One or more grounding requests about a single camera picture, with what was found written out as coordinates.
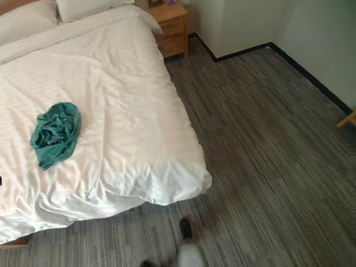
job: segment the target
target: wooden chair leg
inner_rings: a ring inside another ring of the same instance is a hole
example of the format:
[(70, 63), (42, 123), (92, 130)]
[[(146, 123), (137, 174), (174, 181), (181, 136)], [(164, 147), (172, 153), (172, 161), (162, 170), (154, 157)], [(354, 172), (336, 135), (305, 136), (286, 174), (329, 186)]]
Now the wooden chair leg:
[(0, 245), (0, 249), (16, 249), (21, 246), (26, 246), (28, 244), (28, 238), (21, 238), (14, 242)]
[(343, 127), (346, 123), (353, 123), (355, 124), (356, 123), (356, 111), (352, 112), (351, 114), (349, 114), (346, 118), (344, 118), (343, 120), (341, 120), (339, 123), (338, 123), (338, 128), (341, 128)]

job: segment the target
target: floor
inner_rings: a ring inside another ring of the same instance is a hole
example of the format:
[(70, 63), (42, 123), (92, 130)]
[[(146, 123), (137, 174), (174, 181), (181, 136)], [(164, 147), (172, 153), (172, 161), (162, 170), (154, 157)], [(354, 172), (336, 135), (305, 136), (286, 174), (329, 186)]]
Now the floor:
[(0, 250), (0, 266), (166, 266), (187, 216), (210, 266), (356, 266), (356, 131), (272, 50), (213, 63), (166, 61), (214, 183), (168, 207), (144, 204), (105, 220), (33, 235)]

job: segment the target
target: pillow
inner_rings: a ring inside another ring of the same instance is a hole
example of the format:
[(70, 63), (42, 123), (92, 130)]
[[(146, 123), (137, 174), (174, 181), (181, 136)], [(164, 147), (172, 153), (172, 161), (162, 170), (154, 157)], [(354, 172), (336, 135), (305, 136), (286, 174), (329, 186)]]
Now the pillow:
[(74, 21), (135, 0), (56, 0), (64, 22)]
[(40, 0), (0, 16), (0, 46), (57, 26), (57, 4)]

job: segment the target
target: green towel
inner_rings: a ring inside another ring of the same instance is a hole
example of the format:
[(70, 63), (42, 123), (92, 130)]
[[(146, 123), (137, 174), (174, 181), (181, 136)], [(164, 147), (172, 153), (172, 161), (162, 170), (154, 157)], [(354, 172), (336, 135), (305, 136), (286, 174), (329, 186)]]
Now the green towel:
[(72, 103), (55, 104), (47, 113), (38, 115), (30, 144), (42, 170), (72, 156), (79, 128), (80, 114)]

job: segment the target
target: white bedsheet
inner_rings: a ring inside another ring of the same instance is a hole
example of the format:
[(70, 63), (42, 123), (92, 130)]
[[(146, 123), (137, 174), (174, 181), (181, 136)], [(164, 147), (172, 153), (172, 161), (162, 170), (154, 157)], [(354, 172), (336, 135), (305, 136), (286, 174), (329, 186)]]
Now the white bedsheet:
[[(152, 29), (124, 6), (0, 47), (0, 244), (210, 187)], [(81, 132), (72, 157), (42, 171), (29, 140), (57, 102), (77, 105)]]

